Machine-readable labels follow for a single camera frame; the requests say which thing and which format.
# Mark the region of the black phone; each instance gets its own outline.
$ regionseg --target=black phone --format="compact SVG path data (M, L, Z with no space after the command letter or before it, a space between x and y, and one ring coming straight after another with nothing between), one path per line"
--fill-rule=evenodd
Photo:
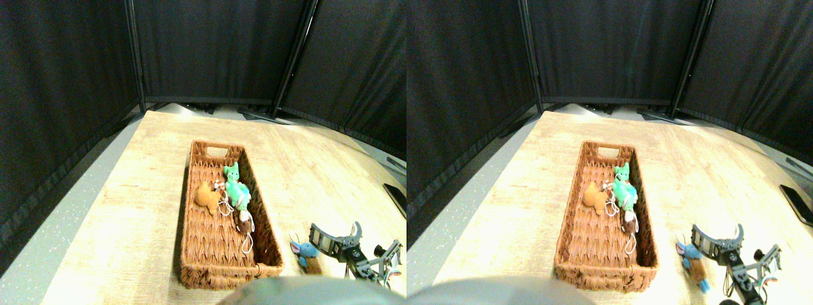
M782 189L782 193L785 193L785 197L788 199L790 207L796 212L796 217L799 218L799 221L813 227L813 211L802 201L802 196L799 196L796 190L788 186L779 185L779 187Z
M386 183L384 183L384 190L387 190L387 194L389 194L389 197L393 199L395 206L398 207L399 211L401 211L401 215L406 218L407 213L404 211L404 205L407 204L407 197L404 196L404 193L402 193L397 187L388 185Z

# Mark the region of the black frame pole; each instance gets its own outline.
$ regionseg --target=black frame pole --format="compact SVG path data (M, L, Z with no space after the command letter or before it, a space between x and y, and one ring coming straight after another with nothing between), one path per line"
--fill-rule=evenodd
M689 84L689 78L692 75L692 70L694 70L694 63L697 60L698 54L700 53L700 47L703 44L703 40L706 38L706 28L708 27L709 20L711 19L711 12L713 8L714 0L706 0L703 2L703 6L700 10L701 15L698 17L697 23L694 27L692 44L689 46L689 53L686 55L687 57L684 61L683 74L680 76L680 84L677 86L675 99L672 100L671 109L668 113L670 118L675 118L677 107L684 98L686 87Z
M138 45L138 27L136 26L136 10L133 0L124 3L127 12L127 29L130 34L130 51L133 53L133 69L136 73L136 90L138 91L138 108L141 113L147 112L146 93L144 90L144 70L141 68L141 47Z
M525 35L525 52L528 53L528 65L531 68L531 79L533 81L533 91L537 98L537 111L541 113L545 110L542 106L542 91L540 89L541 79L539 77L539 66L537 66L537 52L533 44L533 28L531 27L531 17L528 13L528 0L519 0L520 17L522 19L522 33Z
M276 94L276 102L274 102L274 109L271 113L271 119L276 119L276 113L279 111L280 106L282 105L282 100L285 98L285 94L288 91L288 85L293 78L293 71L296 69L296 66L299 64L299 55L302 54L302 50L305 49L305 44L307 42L307 34L311 31L311 24L313 24L314 16L316 15L316 8L319 6L319 0L311 0L307 3L306 9L304 11L304 16L300 21L299 25L299 34L297 36L296 42L293 44L293 48L290 51L290 55L288 56L288 67L285 69L285 78L280 83L279 92Z

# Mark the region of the brown woven basket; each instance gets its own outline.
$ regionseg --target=brown woven basket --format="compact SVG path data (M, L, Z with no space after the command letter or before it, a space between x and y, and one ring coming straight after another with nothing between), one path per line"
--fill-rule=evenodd
M599 147L618 150L618 156L600 155ZM614 167L624 166L624 162L629 162L629 182L638 191L634 211L639 229L637 246L631 255L624 252L629 234L621 231L623 211L615 216L608 216L605 212L596 216L592 207L581 203L582 193L591 181L596 185L612 182ZM644 291L650 286L658 271L658 251L652 237L646 192L634 147L590 141L582 143L559 233L554 268L560 280L581 289L629 292Z
M209 155L209 147L224 148L224 157ZM184 237L180 252L180 281L186 288L209 290L234 289L238 285L261 277L280 275L285 264L280 245L274 238L274 230L263 203L263 196L254 179L246 149L243 146L192 142L189 157L189 178L186 190ZM234 218L237 213L222 216L210 214L205 207L194 202L195 190L203 181L214 184L225 181L224 165L234 161L240 167L240 182L251 192L248 210L254 217L254 246L249 254L243 254L240 246L245 234L239 233Z

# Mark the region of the gray floor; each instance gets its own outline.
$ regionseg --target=gray floor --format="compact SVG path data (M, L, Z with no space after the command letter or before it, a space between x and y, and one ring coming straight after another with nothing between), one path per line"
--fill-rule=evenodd
M639 120L643 117L636 113L635 107L622 107L607 115L593 109L587 109L575 104L567 105L556 112L569 113L574 115L590 115L596 117L610 117L620 120ZM651 121L660 124L670 124L665 121ZM719 128L713 124L702 120L691 120L688 124L696 124L704 127ZM415 241L406 256L406 263L410 266L407 274L406 291L408 294L429 287L432 285L441 266L452 251L469 220L474 215L480 203L485 199L485 195L491 190L494 182L499 178L502 170L511 161L514 154L520 149L520 145L536 126L537 121L525 125L518 132L506 139L497 139L489 144L479 155L477 155L463 170L460 176L471 176L472 178L463 185L463 188L452 198L449 204L441 211L437 218L426 228L420 238ZM785 162L787 155L757 143L763 148L765 153L777 162L808 194L813 194L813 181L805 177L797 169ZM810 166L803 164L808 171Z
M237 113L237 106L230 105L220 107L214 115L200 110L190 110L176 104L165 106L159 109L159 112L245 120L242 114ZM136 109L131 112L131 114L135 113L137 113ZM310 121L292 121L299 125L324 129L323 126ZM254 120L254 122L273 124L264 120ZM42 301L82 220L140 123L141 121L138 120L118 134L103 139L56 187L67 193L0 278L0 303L27 304ZM407 184L405 173L386 161L386 153L362 142L357 141L357 143L372 158L383 164L402 185ZM397 161L405 164L402 160L397 159Z

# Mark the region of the light wood tabletop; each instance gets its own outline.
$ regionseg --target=light wood tabletop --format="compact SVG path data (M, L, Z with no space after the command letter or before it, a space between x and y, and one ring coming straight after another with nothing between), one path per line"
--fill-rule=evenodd
M655 124L545 112L454 245L434 284L469 277L555 277L554 254L585 140L635 146L660 269L643 293L580 292L595 303L718 304L726 269L704 259L707 294L689 282L676 235L692 224L713 238L733 238L742 224L741 257L781 248L773 304L813 299L813 230L793 212L779 184L799 186L750 139L724 129ZM810 197L800 193L806 202ZM740 302L737 293L731 297Z
M358 221L368 257L376 245L388 247L394 239L406 244L406 220L382 184L403 187L346 136L150 111L90 208L43 303L215 303L232 292L188 290L180 283L181 195L193 140L246 148L282 246L282 276L302 274L289 232L305 241L311 223L346 236ZM344 277L344 264L325 255L319 261L326 275ZM392 285L405 294L405 277L393 277Z

